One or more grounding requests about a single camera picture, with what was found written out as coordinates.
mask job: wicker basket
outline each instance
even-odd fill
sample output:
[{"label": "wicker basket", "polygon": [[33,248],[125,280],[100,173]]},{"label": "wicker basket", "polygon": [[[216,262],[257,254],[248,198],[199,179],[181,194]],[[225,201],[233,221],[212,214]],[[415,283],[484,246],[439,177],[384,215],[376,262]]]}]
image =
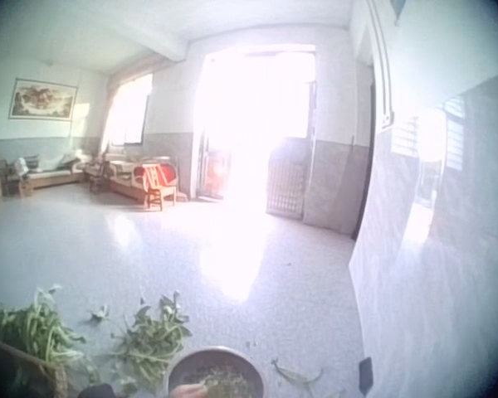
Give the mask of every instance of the wicker basket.
[{"label": "wicker basket", "polygon": [[3,342],[0,342],[0,363],[5,364],[9,369],[20,367],[27,370],[30,375],[36,375],[50,383],[54,398],[67,398],[68,382],[63,366],[54,366]]}]

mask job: bright doorway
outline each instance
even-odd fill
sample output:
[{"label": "bright doorway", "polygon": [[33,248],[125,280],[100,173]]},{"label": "bright doorway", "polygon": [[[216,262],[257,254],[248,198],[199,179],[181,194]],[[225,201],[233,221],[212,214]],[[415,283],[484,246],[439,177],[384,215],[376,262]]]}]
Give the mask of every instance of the bright doorway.
[{"label": "bright doorway", "polygon": [[314,92],[313,51],[209,56],[199,102],[198,195],[246,210],[269,210],[270,159],[291,139],[309,152]]}]

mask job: metal bowl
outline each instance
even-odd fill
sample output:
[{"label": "metal bowl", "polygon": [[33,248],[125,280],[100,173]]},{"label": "metal bowl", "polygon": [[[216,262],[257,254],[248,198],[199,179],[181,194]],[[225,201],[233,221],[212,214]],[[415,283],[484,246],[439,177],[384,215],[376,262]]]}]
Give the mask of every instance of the metal bowl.
[{"label": "metal bowl", "polygon": [[261,372],[240,352],[226,347],[206,347],[186,354],[174,361],[164,378],[164,394],[185,383],[185,378],[203,366],[231,365],[256,391],[255,398],[267,398],[266,381]]}]

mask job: terrazzo floor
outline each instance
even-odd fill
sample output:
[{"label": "terrazzo floor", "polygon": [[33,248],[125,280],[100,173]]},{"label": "terrazzo floor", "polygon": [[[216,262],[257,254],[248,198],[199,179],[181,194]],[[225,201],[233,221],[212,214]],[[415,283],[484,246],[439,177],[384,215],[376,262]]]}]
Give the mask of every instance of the terrazzo floor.
[{"label": "terrazzo floor", "polygon": [[60,284],[66,323],[93,354],[112,347],[110,323],[92,327],[88,310],[110,307],[117,322],[141,294],[157,302],[181,293],[193,336],[185,350],[221,345],[263,371],[270,398],[308,396],[271,360],[307,376],[324,374],[315,398],[358,392],[361,329],[347,269],[353,242],[261,213],[211,203],[147,212],[86,185],[35,191],[0,203],[0,301],[24,306],[37,287]]}]

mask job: ceiling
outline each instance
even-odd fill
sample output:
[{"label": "ceiling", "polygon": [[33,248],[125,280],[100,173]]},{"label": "ceiling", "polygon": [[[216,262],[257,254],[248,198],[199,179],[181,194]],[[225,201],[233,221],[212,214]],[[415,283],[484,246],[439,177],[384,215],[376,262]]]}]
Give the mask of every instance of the ceiling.
[{"label": "ceiling", "polygon": [[153,53],[247,27],[348,27],[353,0],[2,0],[0,54],[111,74]]}]

